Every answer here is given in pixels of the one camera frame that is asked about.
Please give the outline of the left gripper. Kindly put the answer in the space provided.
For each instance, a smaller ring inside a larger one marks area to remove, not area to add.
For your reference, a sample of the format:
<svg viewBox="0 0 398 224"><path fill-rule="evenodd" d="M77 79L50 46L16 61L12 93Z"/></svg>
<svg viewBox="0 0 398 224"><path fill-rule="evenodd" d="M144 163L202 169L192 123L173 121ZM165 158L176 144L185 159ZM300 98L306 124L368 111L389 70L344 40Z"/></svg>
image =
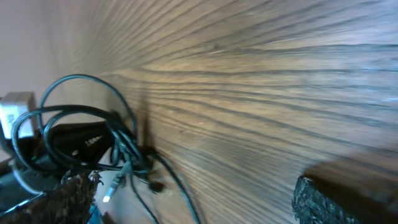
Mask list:
<svg viewBox="0 0 398 224"><path fill-rule="evenodd" d="M84 163L99 162L114 143L114 137L104 121L58 124L51 128L50 133L52 146ZM1 131L1 149L11 156L10 159L1 162L1 213L10 212L35 199L36 195L23 188L19 183L20 180L41 193L52 190L60 184L62 176L67 171L65 166L45 152L40 134L20 138L19 142L23 155L30 157L34 163L44 169L59 170L61 173L46 175L25 167L16 156L11 140L6 139L4 132Z"/></svg>

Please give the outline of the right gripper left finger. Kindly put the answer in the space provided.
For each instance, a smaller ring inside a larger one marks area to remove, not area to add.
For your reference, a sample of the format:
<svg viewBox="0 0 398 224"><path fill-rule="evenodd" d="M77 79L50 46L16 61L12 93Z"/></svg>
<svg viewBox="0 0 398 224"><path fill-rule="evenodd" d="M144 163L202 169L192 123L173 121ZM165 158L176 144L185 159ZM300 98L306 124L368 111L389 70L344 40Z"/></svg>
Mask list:
<svg viewBox="0 0 398 224"><path fill-rule="evenodd" d="M96 190L101 182L98 172L78 174L60 187L1 216L8 224L85 224L91 218Z"/></svg>

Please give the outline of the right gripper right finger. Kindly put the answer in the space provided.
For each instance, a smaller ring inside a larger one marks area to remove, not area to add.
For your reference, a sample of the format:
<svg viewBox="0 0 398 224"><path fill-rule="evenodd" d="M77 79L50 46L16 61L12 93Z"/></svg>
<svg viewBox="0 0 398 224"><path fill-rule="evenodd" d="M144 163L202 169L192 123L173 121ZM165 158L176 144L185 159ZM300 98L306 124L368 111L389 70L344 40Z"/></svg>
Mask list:
<svg viewBox="0 0 398 224"><path fill-rule="evenodd" d="M305 224L397 223L397 197L366 195L318 178L301 175L291 201L295 220Z"/></svg>

